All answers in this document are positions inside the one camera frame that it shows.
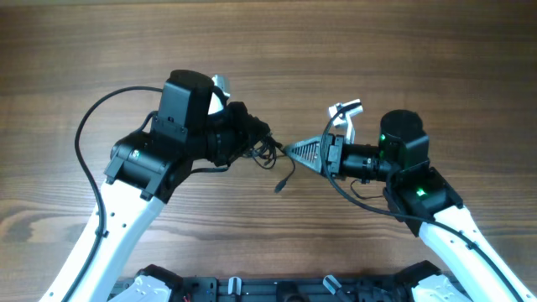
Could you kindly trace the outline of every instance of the wood grain surface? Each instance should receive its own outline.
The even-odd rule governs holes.
[[[84,112],[174,69],[229,77],[232,99],[293,143],[326,109],[361,98],[357,142],[381,116],[417,111],[430,158],[490,243],[537,292],[535,3],[182,3],[0,9],[0,301],[37,300],[95,205],[73,138]],[[155,110],[129,92],[91,116],[82,153],[96,176],[112,145]],[[343,200],[286,159],[196,174],[136,246],[123,276],[155,263],[183,276],[393,273],[429,259],[404,224]],[[381,184],[362,186],[377,194]],[[385,201],[371,202],[385,207]]]

